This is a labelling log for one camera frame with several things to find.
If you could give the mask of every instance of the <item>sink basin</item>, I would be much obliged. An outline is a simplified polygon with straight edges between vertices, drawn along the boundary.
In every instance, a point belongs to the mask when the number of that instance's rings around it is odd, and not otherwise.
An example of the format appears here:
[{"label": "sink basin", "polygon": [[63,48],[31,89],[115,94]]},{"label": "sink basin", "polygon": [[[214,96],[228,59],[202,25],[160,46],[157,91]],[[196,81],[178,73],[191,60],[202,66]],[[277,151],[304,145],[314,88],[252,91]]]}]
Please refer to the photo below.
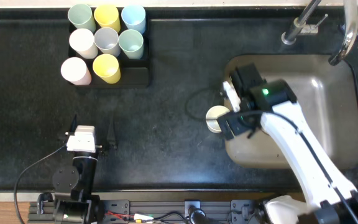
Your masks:
[{"label": "sink basin", "polygon": [[[358,103],[352,69],[331,66],[329,55],[242,55],[225,68],[225,80],[236,67],[254,63],[268,82],[285,80],[302,107],[312,132],[340,169],[358,164]],[[224,105],[231,108],[225,100]],[[285,169],[289,165],[273,139],[257,131],[226,141],[230,158],[244,167]]]}]

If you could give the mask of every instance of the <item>cup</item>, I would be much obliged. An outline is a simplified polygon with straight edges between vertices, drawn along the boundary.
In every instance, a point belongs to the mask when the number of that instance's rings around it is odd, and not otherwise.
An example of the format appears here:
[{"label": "cup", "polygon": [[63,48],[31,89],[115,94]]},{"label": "cup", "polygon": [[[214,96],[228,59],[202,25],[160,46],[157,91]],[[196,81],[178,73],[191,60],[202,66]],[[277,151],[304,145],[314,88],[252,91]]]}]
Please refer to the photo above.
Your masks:
[{"label": "cup", "polygon": [[110,27],[117,32],[121,29],[118,9],[112,4],[105,4],[97,7],[94,10],[94,19],[96,19],[96,22],[98,22],[100,27]]},{"label": "cup", "polygon": [[126,6],[121,12],[121,18],[128,29],[134,29],[141,34],[146,31],[146,11],[142,6]]},{"label": "cup", "polygon": [[143,36],[136,30],[122,32],[118,44],[130,59],[140,59],[143,56]]},{"label": "cup", "polygon": [[83,58],[93,59],[98,55],[98,48],[94,44],[94,36],[88,29],[77,29],[71,33],[68,39],[70,47]]},{"label": "cup", "polygon": [[76,4],[68,10],[68,20],[77,29],[96,30],[91,8],[86,4]]},{"label": "cup", "polygon": [[72,57],[65,60],[60,68],[63,78],[74,85],[89,85],[92,81],[90,71],[84,60]]},{"label": "cup", "polygon": [[217,121],[211,121],[209,119],[216,119],[226,113],[230,112],[230,110],[227,107],[224,106],[213,106],[211,109],[208,110],[206,113],[206,125],[208,126],[208,129],[212,131],[213,133],[220,133],[221,127],[219,127],[219,124]]},{"label": "cup", "polygon": [[111,54],[118,57],[121,53],[118,38],[118,33],[113,28],[101,28],[94,34],[94,44],[96,44],[104,54]]},{"label": "cup", "polygon": [[93,61],[93,71],[109,84],[114,84],[121,78],[118,60],[109,54],[99,55]]}]

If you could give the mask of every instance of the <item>wooden surface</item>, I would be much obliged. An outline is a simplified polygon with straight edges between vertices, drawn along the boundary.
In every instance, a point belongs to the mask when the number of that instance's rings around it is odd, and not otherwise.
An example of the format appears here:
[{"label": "wooden surface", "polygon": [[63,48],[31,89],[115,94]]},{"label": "wooden surface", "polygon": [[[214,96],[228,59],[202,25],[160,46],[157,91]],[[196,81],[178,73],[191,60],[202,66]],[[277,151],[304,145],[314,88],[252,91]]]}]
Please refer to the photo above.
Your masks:
[{"label": "wooden surface", "polygon": [[[19,211],[23,220],[27,223],[27,216],[29,214],[29,202],[19,202]],[[15,206],[13,202],[0,202],[0,224],[20,224],[16,217]]]}]

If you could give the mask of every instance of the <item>black countertop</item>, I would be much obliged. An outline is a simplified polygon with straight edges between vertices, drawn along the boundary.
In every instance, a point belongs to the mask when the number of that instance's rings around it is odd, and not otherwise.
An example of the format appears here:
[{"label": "black countertop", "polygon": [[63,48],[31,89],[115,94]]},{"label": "black countertop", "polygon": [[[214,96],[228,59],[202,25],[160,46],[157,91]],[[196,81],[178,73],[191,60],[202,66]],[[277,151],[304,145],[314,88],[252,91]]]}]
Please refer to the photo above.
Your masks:
[{"label": "black countertop", "polygon": [[[148,9],[152,82],[146,89],[126,90],[79,90],[61,77],[69,36],[64,10],[58,17],[48,11],[10,17],[0,11],[0,190],[12,190],[25,167],[60,146],[57,132],[74,114],[79,124],[96,126],[101,138],[112,115],[116,121],[119,149],[99,158],[96,191],[299,189],[291,170],[233,163],[223,138],[190,119],[184,105],[195,91],[218,85],[235,56],[336,51],[343,38],[337,29],[342,10],[332,9],[317,36],[300,37],[292,46],[283,45],[280,36],[298,9],[175,10]],[[347,61],[358,92],[358,41]],[[222,102],[218,90],[211,90],[189,106],[204,116]],[[59,152],[47,159],[23,176],[19,188],[52,190],[53,173],[71,164],[72,156]],[[358,166],[344,173],[358,187]]]}]

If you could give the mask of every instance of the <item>faucet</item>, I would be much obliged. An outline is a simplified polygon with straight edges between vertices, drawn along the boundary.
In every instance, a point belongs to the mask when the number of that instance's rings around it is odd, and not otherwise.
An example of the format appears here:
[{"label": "faucet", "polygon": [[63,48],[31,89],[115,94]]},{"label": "faucet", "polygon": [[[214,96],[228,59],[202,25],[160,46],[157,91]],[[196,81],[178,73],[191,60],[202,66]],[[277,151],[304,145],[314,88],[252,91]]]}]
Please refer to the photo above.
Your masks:
[{"label": "faucet", "polygon": [[[295,18],[290,28],[284,32],[281,39],[284,44],[291,45],[296,41],[298,35],[313,35],[318,33],[318,26],[327,18],[327,14],[316,25],[306,24],[310,15],[317,8],[321,0],[312,0],[303,10],[298,18]],[[351,51],[358,32],[358,13],[356,0],[343,0],[346,29],[344,40],[336,54],[330,56],[328,62],[330,65],[337,65]]]}]

